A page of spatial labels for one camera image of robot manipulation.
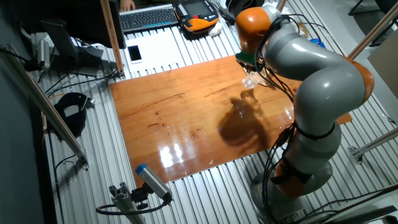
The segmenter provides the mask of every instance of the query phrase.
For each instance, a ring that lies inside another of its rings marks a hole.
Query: white smartphone
[[[130,47],[128,47],[128,49],[129,49],[129,53],[130,53],[131,63],[133,63],[133,64],[141,63],[142,57],[141,57],[141,53],[139,51],[138,45],[130,46]]]

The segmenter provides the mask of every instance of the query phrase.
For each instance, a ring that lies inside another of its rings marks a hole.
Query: wooden board
[[[111,84],[133,170],[146,163],[168,182],[270,148],[293,105],[279,90],[246,89],[245,75],[231,56]]]

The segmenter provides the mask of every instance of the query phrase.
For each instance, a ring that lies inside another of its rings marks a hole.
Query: blue object
[[[147,166],[147,164],[140,164],[137,166],[136,173],[139,175]]]
[[[159,26],[159,25],[166,25],[166,24],[170,24],[172,23],[170,22],[161,22],[161,23],[157,23],[157,24],[150,24],[150,25],[146,25],[146,26],[142,26],[142,27],[151,27],[151,26]]]
[[[321,42],[321,44],[319,44],[320,40],[318,38],[312,39],[310,41],[313,42],[314,44],[319,45],[320,47],[323,47],[324,49],[326,49],[325,44],[323,44],[323,42]]]

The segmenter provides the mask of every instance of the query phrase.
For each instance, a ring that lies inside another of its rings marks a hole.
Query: metal rod
[[[276,8],[279,10],[279,12],[282,12],[282,10],[285,7],[287,0],[279,0],[278,5],[276,5]]]
[[[385,26],[398,15],[398,2],[390,9],[390,11],[380,20],[379,23],[366,35],[366,37],[355,47],[348,55],[349,59],[354,60],[366,46],[385,28]]]
[[[382,136],[378,137],[376,140],[370,142],[369,144],[365,145],[364,147],[357,149],[354,151],[353,156],[354,158],[358,158],[359,156],[362,156],[365,152],[368,152],[375,147],[380,146],[381,144],[390,141],[391,139],[395,138],[398,136],[398,128],[393,129],[392,131],[389,131],[386,134],[383,134]]]
[[[7,47],[10,51],[18,54],[11,45]],[[0,53],[0,58],[6,65],[8,65],[10,71],[19,80],[28,95],[33,99],[43,114],[49,119],[55,130],[57,130],[61,136],[62,140],[68,144],[70,149],[77,155],[79,160],[81,160],[83,167],[88,168],[87,155],[81,150],[76,138],[73,136],[72,132],[69,130],[61,116],[58,114],[57,110],[55,110],[53,105],[50,103],[42,89],[38,86],[37,82],[33,79],[32,75],[25,71],[21,61],[18,58],[15,58],[4,52]]]

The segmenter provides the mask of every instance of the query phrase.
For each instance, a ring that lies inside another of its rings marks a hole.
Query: gray wall
[[[28,57],[1,5],[0,30],[0,45]],[[0,223],[44,223],[29,98],[2,60],[0,102]]]

